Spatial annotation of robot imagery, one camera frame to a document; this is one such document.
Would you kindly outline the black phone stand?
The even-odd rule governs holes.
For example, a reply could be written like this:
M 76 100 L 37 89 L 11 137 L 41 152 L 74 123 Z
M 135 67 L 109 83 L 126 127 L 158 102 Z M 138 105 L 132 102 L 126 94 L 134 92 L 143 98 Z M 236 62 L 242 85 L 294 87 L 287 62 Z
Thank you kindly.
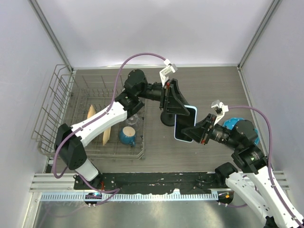
M 161 113 L 161 122 L 168 127 L 173 127 L 175 126 L 175 114 L 169 114 L 166 113 L 165 111 L 162 111 Z

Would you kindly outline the phone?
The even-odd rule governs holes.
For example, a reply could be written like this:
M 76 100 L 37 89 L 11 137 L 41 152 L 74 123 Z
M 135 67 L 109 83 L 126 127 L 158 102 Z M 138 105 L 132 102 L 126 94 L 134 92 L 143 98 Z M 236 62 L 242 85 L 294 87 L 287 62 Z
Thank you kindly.
M 184 107 L 189 111 L 190 115 L 175 115 L 174 138 L 181 142 L 191 143 L 193 140 L 182 133 L 182 130 L 196 125 L 197 108 L 191 105 L 185 105 Z

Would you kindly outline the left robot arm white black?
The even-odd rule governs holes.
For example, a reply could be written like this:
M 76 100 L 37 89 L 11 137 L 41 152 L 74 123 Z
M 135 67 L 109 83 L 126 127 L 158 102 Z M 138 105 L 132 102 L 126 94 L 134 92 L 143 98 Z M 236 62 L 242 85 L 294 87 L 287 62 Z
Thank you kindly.
M 98 189 L 103 177 L 88 159 L 85 147 L 106 129 L 136 114 L 144 106 L 143 98 L 158 101 L 165 115 L 190 115 L 176 79 L 150 84 L 144 72 L 136 69 L 128 74 L 123 91 L 114 95 L 105 109 L 73 126 L 65 123 L 59 126 L 55 157 L 60 157 L 66 168 L 75 171 L 90 189 Z

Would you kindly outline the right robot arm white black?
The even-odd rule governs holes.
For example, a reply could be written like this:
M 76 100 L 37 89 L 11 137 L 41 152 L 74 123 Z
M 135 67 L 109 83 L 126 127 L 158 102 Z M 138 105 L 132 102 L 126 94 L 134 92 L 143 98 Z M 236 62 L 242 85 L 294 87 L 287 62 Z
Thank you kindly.
M 194 126 L 181 130 L 197 143 L 214 140 L 233 149 L 233 163 L 215 169 L 217 186 L 232 189 L 266 228 L 302 228 L 304 217 L 292 205 L 278 184 L 268 158 L 257 147 L 257 133 L 249 120 L 238 119 L 232 129 L 215 122 L 209 114 Z

